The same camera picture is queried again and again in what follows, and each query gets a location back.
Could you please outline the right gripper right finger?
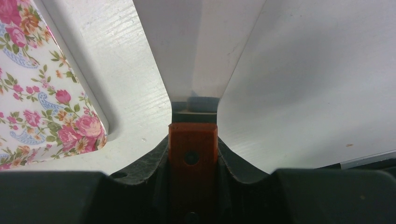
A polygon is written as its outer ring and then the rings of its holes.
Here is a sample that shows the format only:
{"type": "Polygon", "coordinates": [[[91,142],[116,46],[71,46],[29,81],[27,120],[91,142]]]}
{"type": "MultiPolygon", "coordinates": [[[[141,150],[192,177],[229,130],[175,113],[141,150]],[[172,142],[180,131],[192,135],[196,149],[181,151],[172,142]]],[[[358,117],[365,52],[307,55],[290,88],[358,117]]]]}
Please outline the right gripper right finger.
{"type": "Polygon", "coordinates": [[[393,224],[396,167],[279,168],[268,174],[219,141],[219,224],[393,224]]]}

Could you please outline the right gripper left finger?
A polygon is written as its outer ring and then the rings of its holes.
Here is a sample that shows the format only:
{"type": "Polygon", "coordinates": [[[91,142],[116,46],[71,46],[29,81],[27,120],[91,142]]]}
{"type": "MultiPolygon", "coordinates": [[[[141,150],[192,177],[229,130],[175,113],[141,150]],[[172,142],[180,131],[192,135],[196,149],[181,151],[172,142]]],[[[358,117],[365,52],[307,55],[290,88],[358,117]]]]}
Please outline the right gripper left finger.
{"type": "Polygon", "coordinates": [[[2,171],[3,224],[164,224],[168,138],[106,175],[99,171],[2,171]]]}

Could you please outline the floral pattern tray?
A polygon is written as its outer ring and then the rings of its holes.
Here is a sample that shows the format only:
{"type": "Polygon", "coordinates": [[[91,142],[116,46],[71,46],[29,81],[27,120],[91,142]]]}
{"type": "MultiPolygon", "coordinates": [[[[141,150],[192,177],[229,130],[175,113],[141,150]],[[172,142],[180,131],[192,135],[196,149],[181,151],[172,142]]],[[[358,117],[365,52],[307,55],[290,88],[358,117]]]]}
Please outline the floral pattern tray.
{"type": "Polygon", "coordinates": [[[108,123],[34,0],[0,3],[0,168],[85,154],[108,123]]]}

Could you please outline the metal spatula wooden handle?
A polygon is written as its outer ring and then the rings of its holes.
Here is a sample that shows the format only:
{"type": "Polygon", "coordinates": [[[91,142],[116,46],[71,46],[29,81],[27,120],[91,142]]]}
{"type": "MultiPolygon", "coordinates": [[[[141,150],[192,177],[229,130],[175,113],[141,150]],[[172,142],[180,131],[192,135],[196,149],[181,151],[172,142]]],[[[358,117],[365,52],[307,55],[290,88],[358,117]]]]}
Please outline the metal spatula wooden handle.
{"type": "Polygon", "coordinates": [[[218,214],[218,108],[265,2],[136,0],[171,104],[167,221],[213,224],[218,214]]]}

